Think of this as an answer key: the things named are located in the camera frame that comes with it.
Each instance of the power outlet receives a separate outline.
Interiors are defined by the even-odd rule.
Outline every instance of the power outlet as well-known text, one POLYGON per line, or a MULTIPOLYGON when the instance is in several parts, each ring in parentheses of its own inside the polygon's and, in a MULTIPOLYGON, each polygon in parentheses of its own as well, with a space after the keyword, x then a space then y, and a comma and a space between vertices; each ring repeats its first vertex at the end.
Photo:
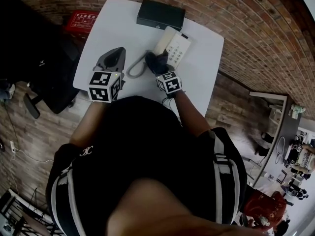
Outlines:
POLYGON ((15 147, 14 142, 13 142, 13 141, 10 141, 10 144, 11 144, 11 150, 12 150, 12 152, 13 152, 13 153, 17 152, 18 149, 15 147))

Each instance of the white phone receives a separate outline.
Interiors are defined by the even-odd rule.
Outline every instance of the white phone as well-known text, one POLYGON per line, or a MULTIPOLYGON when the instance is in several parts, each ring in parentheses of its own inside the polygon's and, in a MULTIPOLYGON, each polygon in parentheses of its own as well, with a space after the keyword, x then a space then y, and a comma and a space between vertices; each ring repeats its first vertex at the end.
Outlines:
POLYGON ((155 55, 160 55, 166 50, 168 52, 167 64, 176 69, 189 45, 190 39, 186 35, 168 26, 153 52, 155 55))

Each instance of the white stripe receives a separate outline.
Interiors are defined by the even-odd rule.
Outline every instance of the white stripe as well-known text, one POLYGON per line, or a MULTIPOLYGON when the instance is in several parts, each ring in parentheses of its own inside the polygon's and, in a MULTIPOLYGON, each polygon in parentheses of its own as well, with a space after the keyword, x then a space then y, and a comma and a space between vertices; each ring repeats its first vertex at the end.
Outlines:
POLYGON ((214 152, 215 154, 224 154, 224 144, 223 142, 217 137, 215 138, 215 145, 214 145, 214 152))
POLYGON ((216 222, 222 224, 222 186, 219 166, 213 162, 216 180, 216 222))
POLYGON ((240 178, 238 175, 237 165, 233 160, 230 160, 230 163, 232 164, 232 171, 234 176, 234 212, 233 212, 233 219, 231 223, 234 221, 237 212, 238 212, 238 205, 240 200, 240 178))
POLYGON ((228 161, 226 158, 219 157, 219 155, 216 155, 216 157, 217 157, 217 161, 220 161, 220 162, 227 162, 228 161))
POLYGON ((80 220, 78 208, 77 208, 77 205, 75 202, 72 169, 70 169, 68 172, 68 191, 69 191, 69 203, 70 203, 71 213, 72 213, 72 217, 73 217, 75 226, 76 226, 80 236, 86 236, 84 229, 83 229, 83 226, 82 226, 82 223, 81 223, 81 220, 80 220))
POLYGON ((57 208, 56 208, 56 205, 57 205, 56 189, 57 189, 57 183, 58 183, 59 178, 60 178, 60 176, 57 177, 57 179, 55 180, 55 182, 53 184, 53 188, 51 190, 51 210, 53 212, 54 219, 55 219, 59 229, 65 234, 65 232, 63 231, 63 228, 61 227, 61 225, 59 223, 58 216, 57 216, 57 208))
POLYGON ((230 170, 230 167, 228 165, 218 164, 218 167, 219 167, 219 172, 221 174, 231 174, 231 170, 230 170))

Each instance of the chair wheel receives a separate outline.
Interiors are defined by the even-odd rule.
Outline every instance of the chair wheel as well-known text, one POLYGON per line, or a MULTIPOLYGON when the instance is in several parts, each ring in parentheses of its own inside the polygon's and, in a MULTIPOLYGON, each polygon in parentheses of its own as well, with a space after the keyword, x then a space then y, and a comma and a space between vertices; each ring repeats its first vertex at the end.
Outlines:
POLYGON ((4 143, 3 143, 3 141, 1 139, 0 139, 0 151, 1 152, 5 152, 4 143))
POLYGON ((75 100, 71 101, 70 104, 68 105, 68 108, 72 108, 74 106, 75 100))

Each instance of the black box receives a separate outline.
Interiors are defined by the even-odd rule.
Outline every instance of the black box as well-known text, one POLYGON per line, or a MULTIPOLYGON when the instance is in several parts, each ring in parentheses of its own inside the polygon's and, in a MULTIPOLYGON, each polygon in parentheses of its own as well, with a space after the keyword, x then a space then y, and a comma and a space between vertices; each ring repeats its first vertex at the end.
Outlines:
POLYGON ((167 26, 180 31, 183 27, 185 10, 161 2, 143 0, 137 24, 165 29, 167 26))

